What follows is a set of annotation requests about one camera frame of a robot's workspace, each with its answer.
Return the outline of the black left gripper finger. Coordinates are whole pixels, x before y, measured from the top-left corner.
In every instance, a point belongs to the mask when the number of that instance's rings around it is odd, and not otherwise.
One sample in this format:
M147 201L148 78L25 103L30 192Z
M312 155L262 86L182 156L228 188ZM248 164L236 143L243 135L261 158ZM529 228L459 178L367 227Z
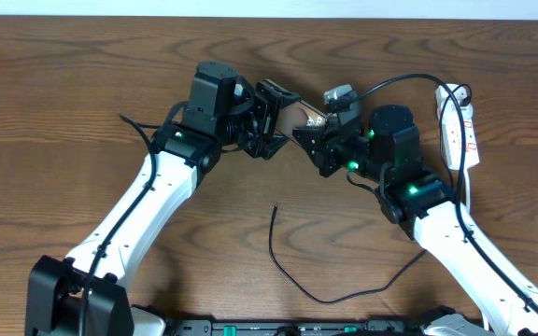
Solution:
M276 110L281 110L301 100L298 93L288 91L271 79L258 82L256 92L263 96Z
M270 138L263 140L261 157L266 161L270 160L289 141L290 139L283 134L274 134Z

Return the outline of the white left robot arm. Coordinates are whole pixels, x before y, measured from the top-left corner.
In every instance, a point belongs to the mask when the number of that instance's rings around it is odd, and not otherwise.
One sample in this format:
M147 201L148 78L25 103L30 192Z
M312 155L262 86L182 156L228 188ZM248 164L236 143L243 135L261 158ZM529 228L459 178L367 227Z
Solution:
M299 99L271 80L251 85L230 65L198 63L189 99L143 137L138 176L101 224L64 259L43 256L31 270L25 334L166 334L165 317L128 301L140 263L222 154L269 160L286 144L276 121Z

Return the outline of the gold Galaxy smartphone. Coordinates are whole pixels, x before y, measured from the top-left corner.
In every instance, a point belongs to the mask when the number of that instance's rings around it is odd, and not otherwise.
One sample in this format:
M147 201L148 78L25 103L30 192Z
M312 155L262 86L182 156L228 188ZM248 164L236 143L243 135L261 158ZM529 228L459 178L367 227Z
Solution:
M323 126L327 116L302 98L299 102L277 111L275 131L297 143L292 130L297 127Z

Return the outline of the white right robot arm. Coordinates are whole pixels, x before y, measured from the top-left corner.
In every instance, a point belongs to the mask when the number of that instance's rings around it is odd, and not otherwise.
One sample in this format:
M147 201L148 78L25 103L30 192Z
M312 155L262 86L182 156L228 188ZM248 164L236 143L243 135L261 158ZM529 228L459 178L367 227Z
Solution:
M385 217L440 261L497 335L538 335L538 287L480 230L441 177L424 166L410 110L350 108L326 116L297 106L291 137L324 176L346 167L376 182Z

